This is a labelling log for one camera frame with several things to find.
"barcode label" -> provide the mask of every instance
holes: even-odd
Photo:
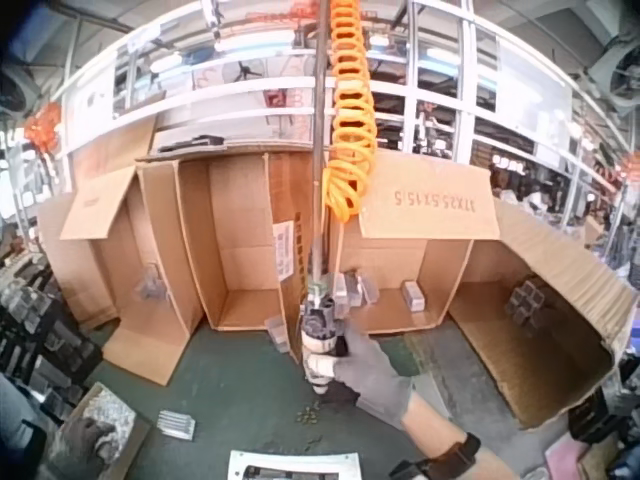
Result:
[[[276,247],[278,280],[293,275],[293,220],[273,226],[273,244]]]

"hand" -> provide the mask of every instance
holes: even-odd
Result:
[[[333,377],[361,395],[369,408],[390,423],[399,423],[407,412],[411,379],[401,377],[378,342],[345,323],[347,357],[312,354],[307,366],[318,375]]]
[[[98,440],[115,431],[108,423],[92,418],[76,418],[56,433],[45,466],[64,480],[94,480],[105,468],[96,449]]]

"fan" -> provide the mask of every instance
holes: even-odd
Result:
[[[224,83],[235,83],[241,80],[249,80],[252,77],[264,77],[264,63],[262,60],[250,60],[227,63],[222,67],[222,79]]]

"cardboard box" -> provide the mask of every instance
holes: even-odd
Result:
[[[140,159],[176,172],[188,265],[211,327],[264,330],[282,316],[294,356],[310,245],[310,150],[230,143]]]
[[[359,219],[332,229],[333,270],[366,268],[381,289],[354,320],[397,332],[450,312],[526,428],[589,395],[626,345],[636,292],[575,241],[494,201],[487,170],[384,150],[376,159]],[[504,307],[532,275],[564,315],[529,337]],[[420,285],[425,312],[408,312],[406,280]]]
[[[182,236],[174,169],[160,164],[106,173],[87,180],[73,200],[54,199],[40,217],[52,210],[58,218],[66,213],[59,239],[46,238],[54,273],[60,264],[78,272],[68,277],[65,296],[82,292],[79,303],[87,311],[107,308],[120,317],[104,358],[166,385],[203,315]],[[74,257],[75,250],[85,255]],[[137,293],[149,264],[160,271],[168,299]]]
[[[137,157],[148,153],[155,125],[156,117],[147,117],[73,152],[76,189],[100,175],[135,165]],[[59,241],[73,198],[73,194],[64,194],[38,205],[38,227],[62,295],[81,327],[92,329],[116,318],[118,312],[91,244]]]

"stack of metal parts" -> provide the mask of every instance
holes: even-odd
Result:
[[[0,291],[0,372],[34,392],[56,421],[80,400],[101,361],[100,347],[56,298],[22,278]]]
[[[168,437],[193,441],[196,421],[189,415],[161,410],[158,415],[158,429]]]
[[[115,427],[112,433],[102,437],[96,445],[96,451],[105,463],[112,464],[122,454],[131,436],[136,412],[106,387],[101,386],[100,393],[89,400],[82,416]]]
[[[505,311],[514,322],[533,335],[546,325],[545,296],[530,280],[513,290]]]

